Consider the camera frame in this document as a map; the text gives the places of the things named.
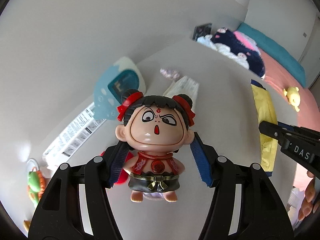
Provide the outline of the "person's right hand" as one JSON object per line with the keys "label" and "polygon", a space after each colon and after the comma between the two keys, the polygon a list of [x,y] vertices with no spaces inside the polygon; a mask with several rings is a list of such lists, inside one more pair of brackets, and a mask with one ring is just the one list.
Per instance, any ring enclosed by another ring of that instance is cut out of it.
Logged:
{"label": "person's right hand", "polygon": [[312,178],[310,183],[308,184],[305,197],[303,199],[300,210],[298,211],[298,220],[302,221],[305,217],[308,217],[311,213],[315,213],[319,208],[319,201],[316,204],[313,204],[313,201],[316,196],[315,190],[315,176],[310,171],[307,172],[308,177]]}

